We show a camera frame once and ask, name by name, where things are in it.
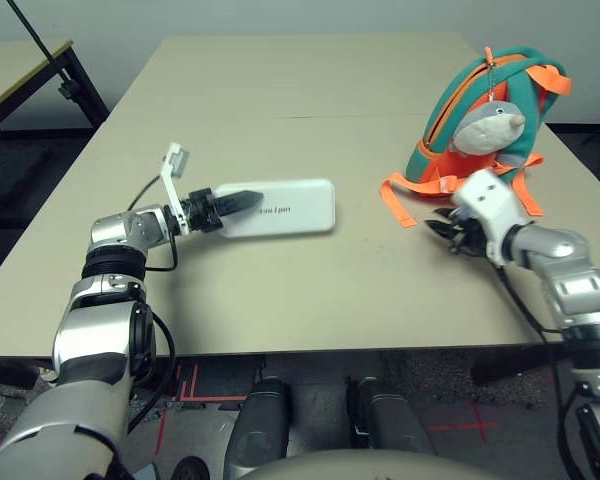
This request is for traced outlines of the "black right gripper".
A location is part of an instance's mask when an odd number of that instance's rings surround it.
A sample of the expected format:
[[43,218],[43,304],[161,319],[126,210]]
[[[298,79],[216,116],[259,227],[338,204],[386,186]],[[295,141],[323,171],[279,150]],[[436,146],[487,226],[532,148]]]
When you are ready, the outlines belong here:
[[456,209],[449,207],[437,208],[434,213],[439,217],[439,220],[426,220],[425,224],[450,244],[452,253],[471,257],[486,257],[487,240],[477,219],[456,215]]

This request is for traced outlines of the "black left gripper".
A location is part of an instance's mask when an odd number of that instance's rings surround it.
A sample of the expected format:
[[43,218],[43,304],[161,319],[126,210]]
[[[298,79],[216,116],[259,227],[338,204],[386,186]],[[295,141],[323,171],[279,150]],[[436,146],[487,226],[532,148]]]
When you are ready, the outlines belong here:
[[255,207],[264,198],[261,192],[241,190],[214,197],[210,188],[190,192],[182,209],[191,231],[210,233],[220,230],[220,215],[232,215]]

